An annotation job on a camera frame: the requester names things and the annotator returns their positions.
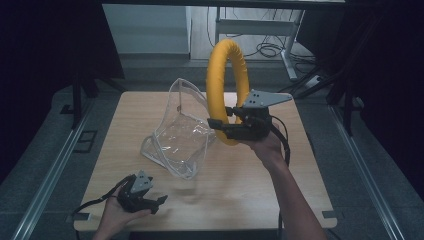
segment wooden board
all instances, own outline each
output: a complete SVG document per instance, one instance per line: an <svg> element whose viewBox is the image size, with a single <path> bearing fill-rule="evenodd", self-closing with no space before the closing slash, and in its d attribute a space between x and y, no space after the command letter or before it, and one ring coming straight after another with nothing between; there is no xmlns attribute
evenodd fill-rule
<svg viewBox="0 0 424 240"><path fill-rule="evenodd" d="M156 215L131 222L129 231L247 230L277 228L278 203L268 172L249 147L227 146L216 140L205 163L192 180L171 175L168 170L140 154L141 143L158 127L168 99L165 92L126 92L122 95L86 193L85 203L108 192L118 181L140 169L152 176L149 199L168 195ZM226 93L227 106L236 96ZM289 131L292 171L302 193L325 228L336 218L321 174L309 145L294 101L270 107ZM84 209L88 221L75 221L79 231L97 229L104 203Z"/></svg>

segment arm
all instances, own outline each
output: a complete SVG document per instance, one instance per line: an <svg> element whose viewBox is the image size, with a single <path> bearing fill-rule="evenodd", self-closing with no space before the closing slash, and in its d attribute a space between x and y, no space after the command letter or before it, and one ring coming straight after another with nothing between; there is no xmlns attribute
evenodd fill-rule
<svg viewBox="0 0 424 240"><path fill-rule="evenodd" d="M281 152L275 134L248 145L271 175L288 239L327 239L312 209L306 202Z"/></svg>
<svg viewBox="0 0 424 240"><path fill-rule="evenodd" d="M112 197L107 199L100 225L94 234L93 240L111 239L115 234L119 233L128 222L150 214L150 210L141 210L135 213L126 212L116 199L120 189L121 188L118 188Z"/></svg>

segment hand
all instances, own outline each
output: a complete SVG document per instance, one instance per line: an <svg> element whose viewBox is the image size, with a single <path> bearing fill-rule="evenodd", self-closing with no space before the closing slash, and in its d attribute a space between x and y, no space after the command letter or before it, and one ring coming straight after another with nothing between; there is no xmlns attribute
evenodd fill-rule
<svg viewBox="0 0 424 240"><path fill-rule="evenodd" d="M240 143L248 145L255 151L256 156L268 171L284 163L280 139L273 132L269 132L267 137L259 141L240 141Z"/></svg>
<svg viewBox="0 0 424 240"><path fill-rule="evenodd" d="M121 187L107 199L100 225L93 239L110 239L115 234L119 233L128 222L145 217L151 213L150 209L134 213L126 212L121 204L119 204L118 199L116 199L120 189Z"/></svg>

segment transparent plastic bag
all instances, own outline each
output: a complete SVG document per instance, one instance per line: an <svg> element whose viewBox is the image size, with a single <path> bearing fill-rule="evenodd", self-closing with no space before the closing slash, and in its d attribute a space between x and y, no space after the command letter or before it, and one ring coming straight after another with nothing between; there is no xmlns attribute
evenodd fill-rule
<svg viewBox="0 0 424 240"><path fill-rule="evenodd" d="M144 139L141 154L174 176L193 178L203 165L208 145L215 140L209 128L205 96L192 83L177 79L159 127Z"/></svg>

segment aluminum rail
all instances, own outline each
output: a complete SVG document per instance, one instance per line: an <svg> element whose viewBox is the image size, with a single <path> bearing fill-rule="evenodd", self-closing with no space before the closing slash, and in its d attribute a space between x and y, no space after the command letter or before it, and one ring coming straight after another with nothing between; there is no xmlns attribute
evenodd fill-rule
<svg viewBox="0 0 424 240"><path fill-rule="evenodd" d="M29 239L37 224L40 216L46 207L46 204L65 168L69 157L78 141L78 138L84 129L84 126L88 120L89 113L91 112L94 99L88 99L83 110L83 117L79 124L72 129L65 144L60 150L56 160L53 162L49 171L47 172L41 186L31 201L25 215L22 217L21 222L15 230L12 239Z"/></svg>

